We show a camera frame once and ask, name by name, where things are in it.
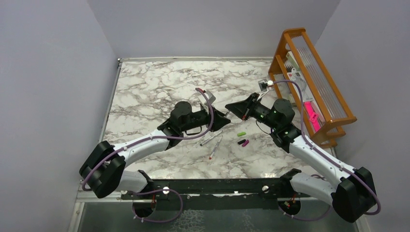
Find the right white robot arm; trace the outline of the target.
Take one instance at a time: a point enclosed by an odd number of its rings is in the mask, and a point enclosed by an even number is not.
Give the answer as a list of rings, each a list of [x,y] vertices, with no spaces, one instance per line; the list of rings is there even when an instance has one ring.
[[[353,223],[362,215],[371,215],[370,209],[377,206],[377,198],[371,172],[361,167],[356,169],[333,157],[315,145],[297,128],[292,120],[295,111],[289,100],[277,99],[272,108],[261,104],[257,93],[247,99],[227,104],[225,107],[242,120],[250,117],[268,126],[276,146],[310,165],[324,180],[300,171],[279,183],[279,191],[286,197],[304,193],[327,203],[345,221]]]

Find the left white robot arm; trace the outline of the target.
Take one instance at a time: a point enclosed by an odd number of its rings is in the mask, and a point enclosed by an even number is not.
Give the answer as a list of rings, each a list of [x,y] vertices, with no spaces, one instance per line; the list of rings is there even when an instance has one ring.
[[[187,101],[178,102],[169,118],[153,132],[139,139],[111,145],[98,143],[79,170],[83,178],[82,189],[104,198],[114,191],[134,191],[139,198],[152,192],[148,176],[142,172],[127,172],[130,164],[151,154],[175,147],[182,140],[191,140],[215,132],[230,123],[224,113],[213,106],[201,106],[193,112]]]

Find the grey marker pen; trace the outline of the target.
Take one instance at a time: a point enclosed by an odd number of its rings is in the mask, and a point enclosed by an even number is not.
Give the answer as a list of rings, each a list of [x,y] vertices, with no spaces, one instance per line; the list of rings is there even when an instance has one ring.
[[[204,140],[203,142],[201,142],[201,143],[200,143],[200,146],[206,145],[207,143],[209,143],[211,140],[213,140],[214,138],[216,138],[217,136],[219,136],[219,135],[222,134],[222,133],[223,133],[222,130],[219,131],[219,132],[217,132],[216,134],[212,135],[210,138],[208,138],[208,139]]]

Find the black pen cap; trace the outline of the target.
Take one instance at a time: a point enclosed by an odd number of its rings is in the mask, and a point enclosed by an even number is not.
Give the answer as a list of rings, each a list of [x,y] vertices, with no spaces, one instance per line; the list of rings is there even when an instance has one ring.
[[[241,145],[241,144],[243,144],[243,143],[245,143],[245,142],[246,142],[246,139],[243,139],[243,140],[238,141],[237,144],[238,144],[238,145]]]

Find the magenta pen cap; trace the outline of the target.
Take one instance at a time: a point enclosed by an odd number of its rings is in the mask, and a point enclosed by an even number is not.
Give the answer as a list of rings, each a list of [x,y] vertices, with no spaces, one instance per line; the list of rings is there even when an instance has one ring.
[[[242,147],[245,147],[249,143],[249,140],[246,140],[243,144]]]

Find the white marker pen red end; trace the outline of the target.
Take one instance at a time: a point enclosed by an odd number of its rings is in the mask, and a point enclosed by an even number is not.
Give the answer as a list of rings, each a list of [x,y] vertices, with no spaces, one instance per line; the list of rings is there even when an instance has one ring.
[[[209,156],[209,158],[208,158],[209,160],[211,160],[211,159],[213,158],[213,156],[215,155],[215,153],[216,153],[216,151],[217,151],[217,149],[218,149],[218,147],[219,147],[219,145],[220,145],[222,139],[223,139],[223,136],[221,136],[221,137],[219,138],[219,140],[217,141],[216,145],[214,146],[214,148],[213,148],[213,150],[212,150],[212,152],[211,152],[211,154],[210,154],[210,156]]]

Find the white packaged item in rack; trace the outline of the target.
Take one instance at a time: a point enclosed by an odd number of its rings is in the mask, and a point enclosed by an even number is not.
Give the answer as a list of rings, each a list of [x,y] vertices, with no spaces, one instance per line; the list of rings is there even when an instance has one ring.
[[[291,51],[286,54],[286,61],[284,66],[287,70],[287,76],[294,82],[296,82],[301,89],[303,102],[314,101],[314,96],[297,64],[294,55]]]

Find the orange wooden rack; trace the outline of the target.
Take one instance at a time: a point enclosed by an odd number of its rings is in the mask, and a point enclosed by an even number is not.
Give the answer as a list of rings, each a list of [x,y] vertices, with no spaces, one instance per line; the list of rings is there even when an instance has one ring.
[[[314,96],[312,105],[319,115],[320,130],[315,132],[305,110],[301,89],[287,76],[284,66],[286,54],[291,51]],[[343,126],[354,123],[357,118],[350,110],[330,72],[315,49],[305,28],[283,31],[268,76],[276,81],[273,89],[279,98],[293,102],[298,109],[304,110],[306,133],[322,148],[337,145],[336,139],[345,136]]]

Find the black mounting rail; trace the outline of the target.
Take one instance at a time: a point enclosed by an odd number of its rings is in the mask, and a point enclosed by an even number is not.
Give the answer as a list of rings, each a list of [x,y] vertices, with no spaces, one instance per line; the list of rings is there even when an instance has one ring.
[[[278,202],[303,193],[286,190],[280,178],[234,179],[153,179],[148,184],[155,193],[138,196],[128,192],[122,200],[132,201],[138,209],[152,207],[161,211],[278,209]]]

